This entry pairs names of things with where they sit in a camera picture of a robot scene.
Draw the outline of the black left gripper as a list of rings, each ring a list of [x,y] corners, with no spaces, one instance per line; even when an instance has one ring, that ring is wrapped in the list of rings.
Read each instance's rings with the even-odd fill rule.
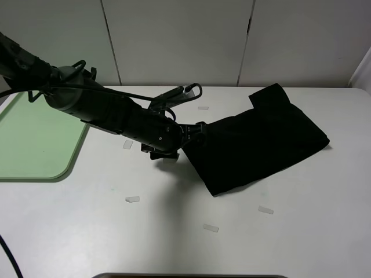
[[[150,159],[177,158],[178,150],[200,146],[206,137],[206,123],[179,124],[165,116],[163,111],[145,109],[140,117],[141,151]]]

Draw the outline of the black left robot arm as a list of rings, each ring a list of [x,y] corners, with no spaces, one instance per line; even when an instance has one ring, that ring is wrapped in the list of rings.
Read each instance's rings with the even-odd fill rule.
[[[179,86],[156,97],[108,89],[96,82],[97,69],[86,70],[80,60],[71,66],[55,67],[1,35],[1,76],[8,96],[26,92],[29,102],[44,97],[47,104],[78,118],[96,129],[122,135],[141,143],[150,158],[176,158],[179,149],[201,145],[206,136],[205,122],[194,125],[176,122],[172,108],[200,98],[193,83]]]

